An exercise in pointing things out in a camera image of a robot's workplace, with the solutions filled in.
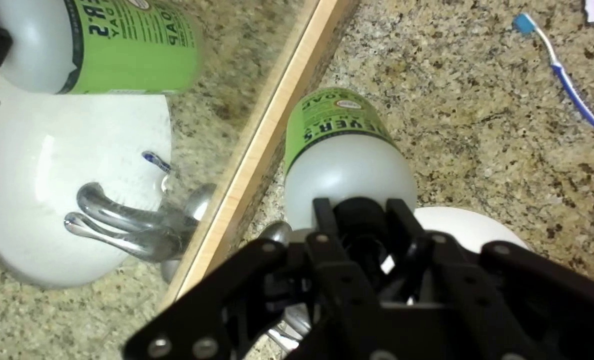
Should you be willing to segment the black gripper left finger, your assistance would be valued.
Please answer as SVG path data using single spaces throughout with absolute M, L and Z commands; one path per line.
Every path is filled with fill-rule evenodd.
M 381 311 L 384 209 L 369 197 L 314 200 L 307 233 L 309 313 L 313 330 L 289 360 L 369 360 Z M 125 360 L 242 360 L 277 322 L 266 278 L 286 249 L 258 237 L 221 264 L 122 345 Z

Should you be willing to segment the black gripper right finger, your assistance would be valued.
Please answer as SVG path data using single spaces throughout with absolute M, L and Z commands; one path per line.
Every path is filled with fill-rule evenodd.
M 531 248 L 494 239 L 470 252 L 387 204 L 395 286 L 383 350 L 396 360 L 594 360 L 594 280 Z

